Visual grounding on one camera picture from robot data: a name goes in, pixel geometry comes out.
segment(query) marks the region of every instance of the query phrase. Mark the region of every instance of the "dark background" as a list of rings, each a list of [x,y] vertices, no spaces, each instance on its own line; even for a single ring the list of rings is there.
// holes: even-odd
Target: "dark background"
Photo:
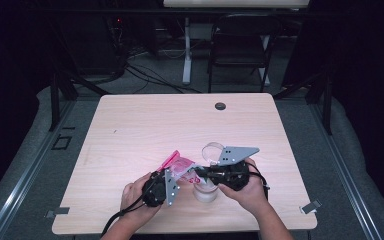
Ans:
[[[359,137],[367,172],[384,196],[384,2],[313,0],[311,4],[310,12],[341,11],[351,17],[345,23],[304,23],[284,84],[303,81],[320,71],[335,44],[343,44],[332,76],[334,96],[344,106]],[[79,70],[79,63],[58,44],[49,23],[24,11],[24,6],[23,1],[0,1],[0,179],[35,117],[36,94],[49,85],[54,74],[51,60],[58,59],[73,72]],[[95,33],[102,31],[102,26],[90,28]],[[81,40],[86,45],[96,41],[93,37]]]

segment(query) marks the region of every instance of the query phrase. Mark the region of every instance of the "human hand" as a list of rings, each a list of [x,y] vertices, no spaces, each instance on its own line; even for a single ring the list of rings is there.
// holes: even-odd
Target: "human hand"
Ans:
[[[148,181],[151,173],[146,174],[145,176],[139,178],[134,183],[129,183],[123,190],[123,195],[121,197],[120,210],[126,209],[132,205],[141,195],[142,188]],[[132,209],[139,207],[143,202],[139,201]],[[136,232],[140,227],[145,225],[154,215],[160,210],[161,206],[157,207],[148,207],[143,205],[136,210],[127,212],[119,221],[122,221],[123,224],[129,226],[132,231]]]
[[[256,166],[255,161],[251,158],[247,158],[245,161]],[[257,172],[252,166],[249,166],[249,171]],[[269,206],[264,195],[263,184],[257,176],[251,175],[248,184],[240,191],[235,191],[223,184],[219,184],[218,187],[227,197],[238,201],[245,210],[255,217]]]

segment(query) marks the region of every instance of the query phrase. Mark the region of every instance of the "black chair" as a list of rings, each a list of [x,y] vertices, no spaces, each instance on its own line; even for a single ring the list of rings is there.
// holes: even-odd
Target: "black chair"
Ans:
[[[280,21],[269,15],[230,14],[219,18],[211,32],[208,92],[213,66],[252,68],[251,74],[257,68],[265,68],[260,88],[263,92],[273,45],[281,30]],[[265,48],[264,36],[269,37]]]

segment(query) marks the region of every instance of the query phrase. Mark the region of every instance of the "gray carpet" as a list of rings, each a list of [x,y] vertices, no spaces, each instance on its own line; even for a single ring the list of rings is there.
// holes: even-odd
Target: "gray carpet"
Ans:
[[[271,84],[265,89],[269,93],[280,91],[280,83],[289,54],[293,47],[291,39],[281,39],[276,46],[271,69],[269,71]],[[152,69],[167,81],[182,86],[183,58],[178,51],[161,52],[157,59],[148,54],[138,55],[129,60],[131,65]],[[197,45],[193,51],[192,83],[188,86],[201,92],[207,90],[206,57],[208,51],[205,43]],[[257,92],[258,76],[249,76],[245,71],[218,71],[216,80],[228,80],[234,83],[238,79],[247,81],[250,86],[233,86],[232,84],[215,86],[215,92]],[[134,93],[177,93],[177,90],[156,84],[147,84],[144,80],[126,72],[117,81],[100,84],[100,87],[116,94]],[[51,150],[46,152],[44,163],[30,190],[25,196],[17,213],[10,222],[4,234],[4,239],[69,239],[70,236],[56,236],[51,232],[53,219],[44,218],[47,210],[59,206],[77,155],[86,136],[90,121],[98,103],[95,93],[83,86],[77,86],[81,97],[75,103],[62,129],[61,136],[71,137],[66,150]],[[333,156],[323,138],[323,133],[317,127],[317,121],[302,98],[305,89],[295,93],[291,99],[276,101],[288,139],[301,171],[310,199],[319,199],[323,206],[316,214],[318,226],[311,231],[312,239],[366,239],[361,224],[353,210],[353,206],[342,186],[333,164]],[[50,126],[49,89],[38,95],[41,100],[39,113],[34,125],[26,137],[23,146],[15,157],[13,164],[0,184],[0,210],[8,199],[20,176],[30,162],[36,157],[36,152],[47,136]],[[364,198],[373,220],[384,239],[384,199],[376,189],[375,184],[365,172],[364,157],[352,127],[347,121],[343,109],[336,101],[332,110],[333,138],[341,151],[350,173]],[[308,239],[307,232],[292,232],[296,239]],[[195,236],[162,236],[165,239],[237,239],[249,238],[249,235],[195,235]],[[97,239],[98,236],[77,236],[76,239]]]

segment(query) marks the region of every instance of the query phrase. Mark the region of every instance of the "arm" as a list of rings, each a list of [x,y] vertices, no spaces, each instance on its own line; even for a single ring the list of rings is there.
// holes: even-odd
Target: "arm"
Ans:
[[[136,199],[142,195],[142,187],[149,179],[151,173],[139,178],[134,183],[129,183],[123,190],[121,197],[120,209],[125,209],[133,204]],[[140,201],[135,207],[139,207],[143,203]],[[128,240],[130,237],[145,223],[147,223],[160,210],[161,206],[148,207],[146,205],[138,209],[126,213],[123,217],[113,224],[108,232],[102,237],[103,240],[117,239]]]
[[[256,166],[250,158],[245,161]],[[256,172],[253,167],[249,167],[249,170]],[[219,184],[219,188],[227,197],[238,201],[245,210],[257,219],[262,239],[293,239],[276,211],[267,201],[263,184],[258,177],[251,176],[248,184],[238,192],[223,184]]]

